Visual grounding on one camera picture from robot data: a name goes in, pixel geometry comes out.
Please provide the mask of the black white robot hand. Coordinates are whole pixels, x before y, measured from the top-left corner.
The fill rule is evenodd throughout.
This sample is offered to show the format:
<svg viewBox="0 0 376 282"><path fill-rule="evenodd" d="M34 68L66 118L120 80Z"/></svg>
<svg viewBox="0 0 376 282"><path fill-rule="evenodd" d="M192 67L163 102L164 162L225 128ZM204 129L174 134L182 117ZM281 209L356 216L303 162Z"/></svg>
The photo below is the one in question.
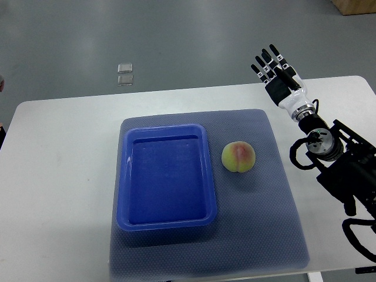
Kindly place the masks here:
<svg viewBox="0 0 376 282"><path fill-rule="evenodd" d="M299 122L317 112L314 102L307 98L305 83L273 44L269 50L262 49L255 60L257 63L251 69L264 83L273 103L286 110L293 121Z"/></svg>

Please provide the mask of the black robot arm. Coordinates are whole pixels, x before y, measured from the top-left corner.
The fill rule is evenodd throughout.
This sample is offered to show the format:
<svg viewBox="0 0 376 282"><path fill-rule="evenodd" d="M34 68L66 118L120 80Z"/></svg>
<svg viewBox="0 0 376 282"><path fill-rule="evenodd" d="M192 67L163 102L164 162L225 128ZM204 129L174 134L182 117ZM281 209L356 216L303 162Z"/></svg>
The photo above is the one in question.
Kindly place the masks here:
<svg viewBox="0 0 376 282"><path fill-rule="evenodd" d="M306 134L290 147L290 161L300 170L317 168L317 181L356 215L358 200L375 217L375 146L339 120L328 127L317 114L298 121Z"/></svg>

